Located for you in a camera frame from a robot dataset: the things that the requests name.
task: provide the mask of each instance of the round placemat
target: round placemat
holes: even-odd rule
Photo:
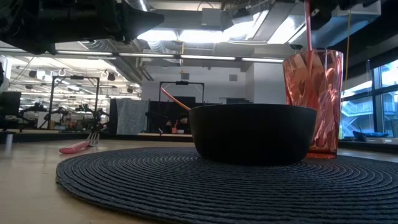
[[[194,148],[85,154],[58,184],[102,207],[171,223],[398,223],[398,164],[338,156],[250,167]]]

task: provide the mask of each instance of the red plastic cup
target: red plastic cup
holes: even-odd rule
[[[287,104],[315,109],[317,122],[307,157],[336,157],[340,123],[343,53],[311,50],[283,62]]]

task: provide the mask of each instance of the black machinery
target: black machinery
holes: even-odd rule
[[[128,43],[164,21],[126,0],[2,0],[0,40],[33,54],[56,54],[55,43],[114,39]]]
[[[51,114],[62,114],[62,117],[60,118],[60,124],[61,124],[63,122],[64,117],[68,116],[69,111],[67,111],[63,107],[59,107],[57,110],[53,110],[53,111],[49,112],[48,114],[46,114],[44,116],[44,122],[42,123],[42,125],[39,126],[39,129],[41,129],[46,122],[50,121],[50,113]]]

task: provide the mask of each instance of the ceiling light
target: ceiling light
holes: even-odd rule
[[[108,73],[108,80],[109,81],[115,81],[116,77],[114,76],[114,72],[109,72]]]
[[[37,71],[29,71],[28,76],[31,78],[36,78]]]
[[[187,43],[220,43],[228,41],[222,31],[184,30],[179,38]]]
[[[120,53],[122,57],[174,58],[171,54]]]
[[[181,55],[183,59],[205,59],[205,60],[235,60],[235,57],[204,56],[204,55]]]
[[[173,30],[148,30],[139,35],[137,39],[146,41],[177,40],[177,35]]]
[[[51,93],[38,93],[38,92],[21,92],[22,95],[35,95],[35,96],[50,96]],[[87,99],[95,99],[95,95],[81,94],[81,93],[54,93],[54,96],[75,96]],[[98,99],[106,98],[137,98],[136,95],[98,95]]]
[[[147,12],[148,9],[147,9],[147,6],[145,5],[144,0],[139,0],[139,3],[141,4],[142,10]]]
[[[127,92],[128,92],[128,93],[133,93],[133,91],[134,91],[134,90],[131,88],[131,86],[127,87]]]
[[[71,50],[58,50],[58,54],[67,55],[96,55],[96,56],[112,56],[112,52],[90,52],[90,51],[71,51]]]
[[[301,28],[305,22],[303,16],[289,16],[278,27],[272,37],[267,41],[268,44],[284,44]]]
[[[95,60],[116,60],[116,57],[100,57],[100,56],[88,56],[87,59],[95,59]]]
[[[68,85],[67,88],[75,91],[80,91],[80,88],[74,85]]]
[[[298,37],[300,37],[306,30],[307,30],[307,26],[304,24],[303,27],[292,38],[290,38],[290,40],[288,40],[287,42],[291,44]]]
[[[261,13],[258,12],[257,14],[253,15],[253,19],[255,20],[255,23],[254,23],[252,29],[248,32],[248,34],[246,36],[246,40],[251,39],[251,38],[254,37],[254,35],[260,29],[261,24],[266,19],[267,15],[268,15],[268,12],[269,12],[268,10],[265,10],[265,11],[262,11]]]
[[[283,59],[274,58],[242,58],[242,62],[269,62],[269,63],[282,63]]]

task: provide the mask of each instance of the plastic fork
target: plastic fork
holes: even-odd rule
[[[100,134],[97,132],[92,132],[88,135],[86,141],[82,141],[71,146],[64,147],[59,150],[62,154],[73,154],[86,149],[87,146],[95,147],[100,141]]]

